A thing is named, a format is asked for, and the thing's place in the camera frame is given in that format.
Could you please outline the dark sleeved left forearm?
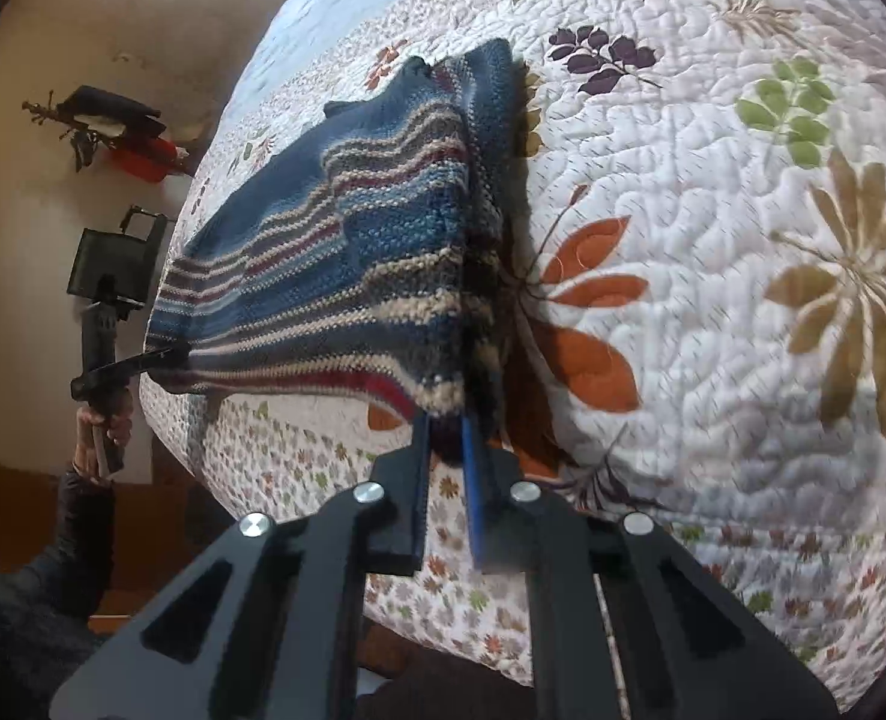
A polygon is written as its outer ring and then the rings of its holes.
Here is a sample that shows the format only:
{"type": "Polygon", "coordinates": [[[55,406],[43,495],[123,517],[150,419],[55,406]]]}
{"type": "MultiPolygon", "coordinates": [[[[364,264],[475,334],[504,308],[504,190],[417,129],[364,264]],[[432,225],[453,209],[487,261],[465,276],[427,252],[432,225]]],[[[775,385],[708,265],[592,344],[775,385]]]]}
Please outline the dark sleeved left forearm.
{"type": "Polygon", "coordinates": [[[109,589],[116,494],[67,470],[54,541],[0,574],[0,718],[46,718],[62,684],[103,645],[89,627],[109,589]]]}

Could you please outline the person's left hand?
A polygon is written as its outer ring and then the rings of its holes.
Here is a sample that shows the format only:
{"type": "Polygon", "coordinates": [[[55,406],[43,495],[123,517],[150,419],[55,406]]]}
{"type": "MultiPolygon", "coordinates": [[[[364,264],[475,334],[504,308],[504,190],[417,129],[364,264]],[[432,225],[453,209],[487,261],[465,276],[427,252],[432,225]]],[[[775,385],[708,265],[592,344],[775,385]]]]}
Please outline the person's left hand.
{"type": "Polygon", "coordinates": [[[107,486],[111,481],[107,446],[124,450],[132,434],[132,395],[124,388],[114,395],[112,410],[104,416],[90,405],[77,410],[77,439],[73,450],[72,468],[90,483],[107,486]]]}

